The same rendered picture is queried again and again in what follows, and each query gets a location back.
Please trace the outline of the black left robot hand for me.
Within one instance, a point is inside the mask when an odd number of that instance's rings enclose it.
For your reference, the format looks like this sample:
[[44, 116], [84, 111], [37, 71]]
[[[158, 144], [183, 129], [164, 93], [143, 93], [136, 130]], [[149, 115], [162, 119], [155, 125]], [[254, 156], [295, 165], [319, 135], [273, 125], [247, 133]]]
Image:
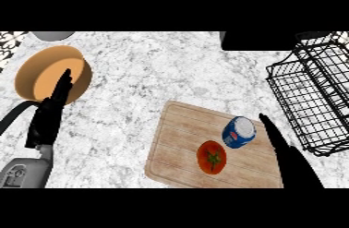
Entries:
[[71, 69], [60, 75], [50, 97], [43, 99], [31, 119], [26, 132], [25, 147], [34, 149], [40, 145], [53, 145], [60, 128], [60, 113], [72, 88]]

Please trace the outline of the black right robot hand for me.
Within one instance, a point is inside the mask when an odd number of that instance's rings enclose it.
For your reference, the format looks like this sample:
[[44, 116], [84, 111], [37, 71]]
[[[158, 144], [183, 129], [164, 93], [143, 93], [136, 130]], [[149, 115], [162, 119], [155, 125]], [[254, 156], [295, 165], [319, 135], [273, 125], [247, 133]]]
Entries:
[[301, 152], [288, 145], [269, 117], [264, 114], [258, 114], [258, 119], [264, 125], [270, 145], [273, 146], [284, 188], [322, 189], [319, 177]]

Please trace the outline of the wooden cutting board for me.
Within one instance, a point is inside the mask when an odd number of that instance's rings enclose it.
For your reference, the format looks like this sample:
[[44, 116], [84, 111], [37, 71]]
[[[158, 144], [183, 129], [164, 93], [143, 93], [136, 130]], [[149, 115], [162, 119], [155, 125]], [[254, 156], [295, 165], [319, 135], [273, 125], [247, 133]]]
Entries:
[[[153, 135], [146, 176], [180, 187], [279, 188], [279, 167], [263, 124], [238, 149], [223, 145], [221, 131], [233, 117], [195, 105], [165, 103]], [[202, 143], [218, 143], [204, 150]]]

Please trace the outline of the red tomato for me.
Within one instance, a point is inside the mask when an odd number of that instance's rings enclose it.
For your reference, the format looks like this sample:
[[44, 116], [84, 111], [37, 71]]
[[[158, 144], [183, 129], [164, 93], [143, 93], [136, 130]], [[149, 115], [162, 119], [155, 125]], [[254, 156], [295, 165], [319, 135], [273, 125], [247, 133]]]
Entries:
[[226, 152], [216, 141], [205, 141], [196, 150], [196, 161], [207, 174], [218, 174], [226, 165]]

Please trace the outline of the blue can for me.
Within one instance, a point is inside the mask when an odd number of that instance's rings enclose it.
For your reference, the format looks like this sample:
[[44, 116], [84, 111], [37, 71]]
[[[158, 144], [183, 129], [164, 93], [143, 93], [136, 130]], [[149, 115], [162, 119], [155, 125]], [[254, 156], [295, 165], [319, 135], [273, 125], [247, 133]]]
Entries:
[[254, 137], [255, 128], [253, 121], [244, 116], [236, 116], [221, 131], [224, 145], [232, 149], [238, 149], [253, 141]]

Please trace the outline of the black patterned object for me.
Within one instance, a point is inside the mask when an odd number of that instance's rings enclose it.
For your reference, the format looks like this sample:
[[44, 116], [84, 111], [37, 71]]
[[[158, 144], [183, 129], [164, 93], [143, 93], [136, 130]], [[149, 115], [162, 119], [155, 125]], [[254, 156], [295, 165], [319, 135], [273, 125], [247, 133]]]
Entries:
[[0, 73], [25, 39], [26, 31], [0, 31]]

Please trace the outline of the grey round object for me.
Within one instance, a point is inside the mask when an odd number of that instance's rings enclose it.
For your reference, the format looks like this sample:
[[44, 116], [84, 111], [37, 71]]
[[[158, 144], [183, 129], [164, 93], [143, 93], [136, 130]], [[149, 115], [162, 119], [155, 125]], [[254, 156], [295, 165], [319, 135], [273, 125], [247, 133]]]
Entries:
[[74, 32], [72, 31], [32, 31], [34, 36], [45, 42], [54, 42], [66, 39]]

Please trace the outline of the black appliance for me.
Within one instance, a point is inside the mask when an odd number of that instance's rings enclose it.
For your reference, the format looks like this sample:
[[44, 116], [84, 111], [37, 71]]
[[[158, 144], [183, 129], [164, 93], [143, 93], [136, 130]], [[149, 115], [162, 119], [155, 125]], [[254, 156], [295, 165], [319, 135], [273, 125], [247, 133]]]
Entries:
[[221, 31], [223, 51], [289, 51], [297, 43], [298, 30]]

